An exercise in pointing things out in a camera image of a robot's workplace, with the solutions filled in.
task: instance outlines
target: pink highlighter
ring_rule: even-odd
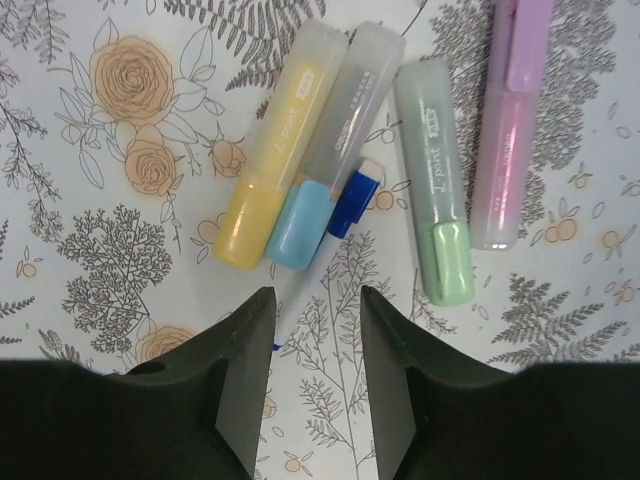
[[[509,250],[518,241],[553,1],[496,4],[470,221],[476,249]]]

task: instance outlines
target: white pen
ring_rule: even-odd
[[[313,290],[322,282],[342,240],[349,232],[349,227],[360,221],[383,176],[382,165],[365,159],[349,180],[338,200],[327,232],[313,257],[311,266],[307,270],[296,273],[293,279],[292,285],[295,290],[290,293],[290,300],[282,306],[280,318],[276,323],[274,351],[280,350],[295,331],[302,312],[311,301]]]

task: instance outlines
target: orange rose print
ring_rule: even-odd
[[[176,160],[157,128],[146,125],[127,147],[125,160],[127,178],[145,195],[167,194],[176,180]]]
[[[150,333],[136,345],[136,357],[140,363],[173,350],[193,337],[193,334],[177,327],[162,327],[155,333]]]
[[[267,420],[273,418],[278,411],[278,405],[267,395],[264,397],[264,407],[262,409],[262,419]]]
[[[91,56],[93,96],[116,120],[156,124],[171,109],[173,72],[153,44],[126,37]]]
[[[247,157],[240,148],[240,144],[244,141],[242,137],[237,142],[225,140],[222,127],[218,122],[218,133],[216,138],[205,143],[209,149],[209,157],[213,163],[213,174],[222,175],[226,178],[236,178],[240,176],[240,170],[247,161]]]

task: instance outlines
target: yellow highlighter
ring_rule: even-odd
[[[223,262],[260,262],[347,48],[317,20],[300,27],[213,246]]]

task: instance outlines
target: blue highlighter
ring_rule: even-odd
[[[404,47],[404,38],[380,25],[358,27],[267,245],[276,263],[293,270],[311,265]]]

